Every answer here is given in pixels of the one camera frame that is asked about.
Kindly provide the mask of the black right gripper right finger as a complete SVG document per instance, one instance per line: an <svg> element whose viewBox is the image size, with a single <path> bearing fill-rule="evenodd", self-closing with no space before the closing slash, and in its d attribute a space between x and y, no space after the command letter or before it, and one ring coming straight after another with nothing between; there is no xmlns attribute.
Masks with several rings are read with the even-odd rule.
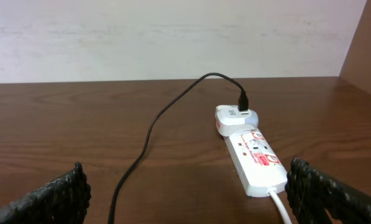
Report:
<svg viewBox="0 0 371 224"><path fill-rule="evenodd" d="M298 223L371 223L371 196L294 158L285 191Z"/></svg>

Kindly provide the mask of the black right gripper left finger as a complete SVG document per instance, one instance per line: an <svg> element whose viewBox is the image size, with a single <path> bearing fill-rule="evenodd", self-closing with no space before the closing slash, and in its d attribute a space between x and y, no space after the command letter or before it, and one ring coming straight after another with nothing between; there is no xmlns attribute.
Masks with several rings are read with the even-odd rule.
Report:
<svg viewBox="0 0 371 224"><path fill-rule="evenodd" d="M0 224L82 224L91 187L81 163L40 188L0 208Z"/></svg>

